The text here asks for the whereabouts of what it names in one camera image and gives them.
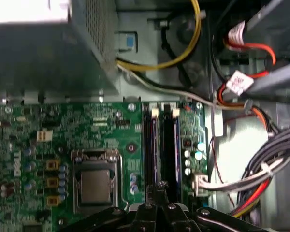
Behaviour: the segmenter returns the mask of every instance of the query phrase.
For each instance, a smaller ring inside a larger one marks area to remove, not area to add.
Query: dell logo
[[[14,176],[20,177],[21,176],[21,151],[14,153]]]

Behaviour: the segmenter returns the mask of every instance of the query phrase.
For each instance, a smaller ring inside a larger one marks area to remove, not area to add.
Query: motherboard
[[[198,103],[0,106],[0,232],[55,232],[110,206],[206,202],[204,109]]]
[[[140,103],[0,106],[0,232],[145,200]]]

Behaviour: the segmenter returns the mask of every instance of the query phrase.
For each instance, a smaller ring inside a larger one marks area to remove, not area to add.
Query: ram slot
[[[181,202],[179,120],[171,112],[164,112],[160,125],[161,179],[167,181],[169,202]]]
[[[143,144],[144,144],[144,181],[145,186],[154,185],[159,182],[158,163],[158,123],[157,119],[151,118],[147,112],[143,119]]]

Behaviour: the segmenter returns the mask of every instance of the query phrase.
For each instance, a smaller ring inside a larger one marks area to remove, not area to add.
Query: power supply vent grill
[[[114,68],[114,39],[117,28],[114,0],[86,0],[86,29],[101,54],[104,69]]]

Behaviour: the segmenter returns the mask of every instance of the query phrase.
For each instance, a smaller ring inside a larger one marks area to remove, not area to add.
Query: blue label
[[[134,38],[133,38],[133,36],[127,36],[126,43],[127,43],[127,47],[134,47]]]

